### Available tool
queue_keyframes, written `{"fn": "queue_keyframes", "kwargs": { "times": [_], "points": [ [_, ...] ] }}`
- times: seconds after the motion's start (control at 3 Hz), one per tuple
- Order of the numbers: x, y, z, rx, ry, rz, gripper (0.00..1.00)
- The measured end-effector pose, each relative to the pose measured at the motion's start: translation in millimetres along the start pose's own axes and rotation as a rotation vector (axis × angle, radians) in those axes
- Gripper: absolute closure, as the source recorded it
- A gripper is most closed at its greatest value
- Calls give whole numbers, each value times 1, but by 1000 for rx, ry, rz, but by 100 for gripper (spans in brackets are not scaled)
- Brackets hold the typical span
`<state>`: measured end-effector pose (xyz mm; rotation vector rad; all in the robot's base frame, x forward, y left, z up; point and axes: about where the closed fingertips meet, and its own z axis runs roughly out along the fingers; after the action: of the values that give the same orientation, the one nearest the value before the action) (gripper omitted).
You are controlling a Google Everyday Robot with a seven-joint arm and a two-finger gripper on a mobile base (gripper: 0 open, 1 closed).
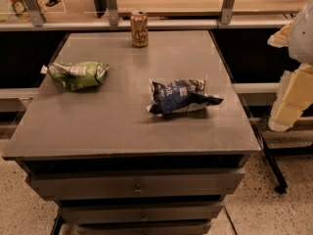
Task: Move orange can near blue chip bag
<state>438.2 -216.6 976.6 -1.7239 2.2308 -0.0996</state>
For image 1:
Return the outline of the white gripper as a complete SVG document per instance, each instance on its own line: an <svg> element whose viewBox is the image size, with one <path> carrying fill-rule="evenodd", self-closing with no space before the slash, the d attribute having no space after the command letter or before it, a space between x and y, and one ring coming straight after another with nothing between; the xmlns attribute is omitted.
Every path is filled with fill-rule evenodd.
<svg viewBox="0 0 313 235"><path fill-rule="evenodd" d="M267 40L272 47L289 46L289 55L301 64L295 71L285 70L276 94L268 126L273 131L286 131L313 104L313 1Z"/></svg>

